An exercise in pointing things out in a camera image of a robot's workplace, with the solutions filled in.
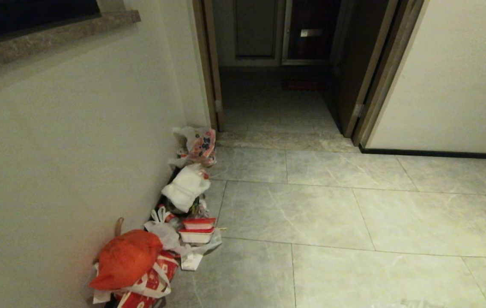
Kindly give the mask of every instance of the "red and white bag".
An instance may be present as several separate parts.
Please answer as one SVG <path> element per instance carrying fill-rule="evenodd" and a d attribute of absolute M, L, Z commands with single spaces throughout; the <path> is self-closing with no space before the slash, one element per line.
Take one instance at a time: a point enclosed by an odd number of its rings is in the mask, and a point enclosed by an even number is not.
<path fill-rule="evenodd" d="M 163 250 L 152 269 L 142 276 L 119 300 L 118 308 L 155 308 L 159 299 L 170 294 L 170 281 L 178 269 L 178 262 L 172 253 Z"/>

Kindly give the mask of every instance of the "takeout container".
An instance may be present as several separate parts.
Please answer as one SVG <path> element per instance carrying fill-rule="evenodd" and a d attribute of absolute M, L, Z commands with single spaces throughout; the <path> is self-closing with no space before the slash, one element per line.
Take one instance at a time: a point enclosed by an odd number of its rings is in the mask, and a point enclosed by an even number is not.
<path fill-rule="evenodd" d="M 208 230 L 214 227 L 216 218 L 193 218 L 184 220 L 184 228 L 188 230 Z"/>
<path fill-rule="evenodd" d="M 184 228 L 179 231 L 184 243 L 206 244 L 210 242 L 214 227 L 205 230 L 190 230 Z"/>

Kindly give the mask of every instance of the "door hinge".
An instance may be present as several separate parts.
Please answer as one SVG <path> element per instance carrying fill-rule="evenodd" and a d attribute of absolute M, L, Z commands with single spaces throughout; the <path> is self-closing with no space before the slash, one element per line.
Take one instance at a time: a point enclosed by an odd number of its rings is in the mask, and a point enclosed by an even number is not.
<path fill-rule="evenodd" d="M 217 99 L 217 100 L 214 101 L 214 111 L 216 111 L 217 113 L 222 111 L 222 100 L 221 99 Z"/>

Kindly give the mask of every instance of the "doormat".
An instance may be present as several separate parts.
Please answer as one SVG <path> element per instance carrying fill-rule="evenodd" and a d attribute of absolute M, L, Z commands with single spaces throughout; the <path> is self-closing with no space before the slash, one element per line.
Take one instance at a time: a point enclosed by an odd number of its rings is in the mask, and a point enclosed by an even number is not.
<path fill-rule="evenodd" d="M 281 81 L 283 91 L 315 91 L 322 92 L 328 90 L 327 83 L 322 80 L 309 78 L 287 78 Z"/>

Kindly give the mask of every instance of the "door frame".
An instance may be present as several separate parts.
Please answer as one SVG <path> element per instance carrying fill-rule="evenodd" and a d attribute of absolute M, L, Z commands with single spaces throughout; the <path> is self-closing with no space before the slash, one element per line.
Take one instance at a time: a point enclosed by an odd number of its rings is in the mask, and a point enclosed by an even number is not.
<path fill-rule="evenodd" d="M 425 0 L 400 0 L 382 56 L 376 67 L 376 74 L 368 89 L 361 117 L 359 117 L 351 137 L 355 146 L 366 144 L 372 133 L 401 64 L 403 54 L 409 47 L 412 33 L 424 8 L 424 2 Z"/>
<path fill-rule="evenodd" d="M 210 126 L 216 131 L 223 131 L 225 130 L 225 119 L 212 0 L 192 0 L 192 4 L 194 8 L 199 55 L 203 68 Z"/>

